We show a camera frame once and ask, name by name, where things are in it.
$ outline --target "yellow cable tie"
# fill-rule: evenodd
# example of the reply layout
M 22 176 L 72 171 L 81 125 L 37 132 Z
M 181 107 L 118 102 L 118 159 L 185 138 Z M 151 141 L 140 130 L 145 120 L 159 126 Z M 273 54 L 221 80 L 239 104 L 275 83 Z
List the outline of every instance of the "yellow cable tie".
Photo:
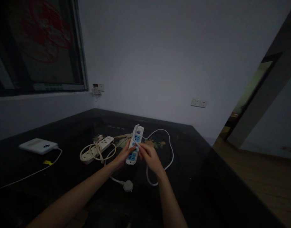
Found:
M 51 162 L 48 161 L 48 160 L 45 160 L 43 163 L 46 164 L 46 165 L 52 165 L 52 164 L 53 164 L 53 163 L 51 163 Z

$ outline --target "white wall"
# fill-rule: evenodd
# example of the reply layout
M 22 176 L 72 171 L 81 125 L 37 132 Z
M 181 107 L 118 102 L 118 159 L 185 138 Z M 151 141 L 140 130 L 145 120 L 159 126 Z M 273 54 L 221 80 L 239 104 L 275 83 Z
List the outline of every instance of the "white wall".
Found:
M 106 110 L 191 124 L 212 145 L 291 0 L 79 1 L 89 82 Z M 208 101 L 191 107 L 192 98 Z
M 247 137 L 241 149 L 291 158 L 291 79 Z
M 94 108 L 91 93 L 0 98 L 0 140 Z

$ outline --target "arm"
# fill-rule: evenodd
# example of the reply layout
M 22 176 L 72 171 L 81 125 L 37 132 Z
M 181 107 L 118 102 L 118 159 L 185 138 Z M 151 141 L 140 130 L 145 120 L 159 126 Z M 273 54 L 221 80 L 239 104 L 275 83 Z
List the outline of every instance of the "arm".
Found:
M 123 150 L 112 162 L 61 196 L 38 215 L 27 228 L 65 227 L 112 173 L 123 166 L 130 152 L 135 149 L 135 147 L 128 149 L 129 143 L 128 140 Z
M 139 143 L 141 158 L 144 157 L 149 168 L 156 174 L 159 185 L 162 214 L 164 227 L 166 228 L 185 228 L 188 227 L 186 220 L 181 212 L 178 202 L 175 198 L 171 184 L 165 173 L 159 157 L 154 149 L 144 143 Z

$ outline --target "white power bank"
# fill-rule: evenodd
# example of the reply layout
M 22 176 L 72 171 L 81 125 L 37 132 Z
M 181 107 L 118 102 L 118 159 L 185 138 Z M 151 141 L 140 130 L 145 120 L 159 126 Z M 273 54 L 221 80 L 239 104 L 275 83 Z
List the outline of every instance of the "white power bank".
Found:
M 57 147 L 58 147 L 57 143 L 46 141 L 39 138 L 32 139 L 28 142 L 19 145 L 20 149 L 27 150 L 40 155 L 46 154 L 47 152 Z

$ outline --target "doorway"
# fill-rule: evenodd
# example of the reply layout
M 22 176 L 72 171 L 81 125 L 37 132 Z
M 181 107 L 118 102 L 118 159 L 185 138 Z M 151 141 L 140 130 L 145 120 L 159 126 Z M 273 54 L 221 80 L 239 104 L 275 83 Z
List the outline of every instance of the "doorway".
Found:
M 255 97 L 257 91 L 264 83 L 265 79 L 268 77 L 269 73 L 273 69 L 274 65 L 280 58 L 282 53 L 269 55 L 263 58 L 261 63 L 259 64 L 255 74 L 253 75 L 252 79 L 250 80 L 245 92 L 239 99 L 238 103 L 236 104 L 234 110 L 231 113 L 231 116 L 227 120 L 224 128 L 220 133 L 220 137 L 223 138 L 225 141 L 228 139 L 229 135 L 232 133 L 233 129 L 237 125 L 238 121 L 250 105 L 251 101 Z

